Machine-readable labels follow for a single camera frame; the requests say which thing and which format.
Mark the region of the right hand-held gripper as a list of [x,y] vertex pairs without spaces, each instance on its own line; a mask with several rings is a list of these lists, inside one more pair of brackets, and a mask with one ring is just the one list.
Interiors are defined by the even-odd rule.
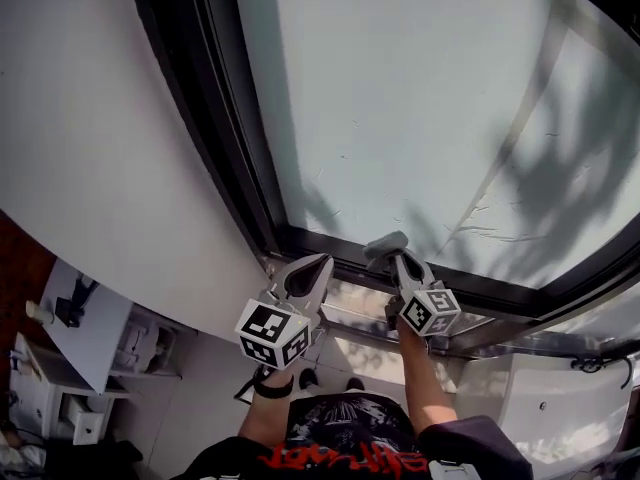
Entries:
[[444,335],[461,313],[453,292],[410,249],[396,255],[392,267],[399,295],[385,306],[389,329],[404,321],[420,337]]

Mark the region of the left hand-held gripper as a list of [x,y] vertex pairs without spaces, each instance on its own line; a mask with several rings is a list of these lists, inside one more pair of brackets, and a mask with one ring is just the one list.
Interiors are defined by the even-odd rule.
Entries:
[[326,253],[288,263],[273,277],[272,291],[247,302],[235,327],[242,353],[276,370],[303,356],[332,277],[333,258]]

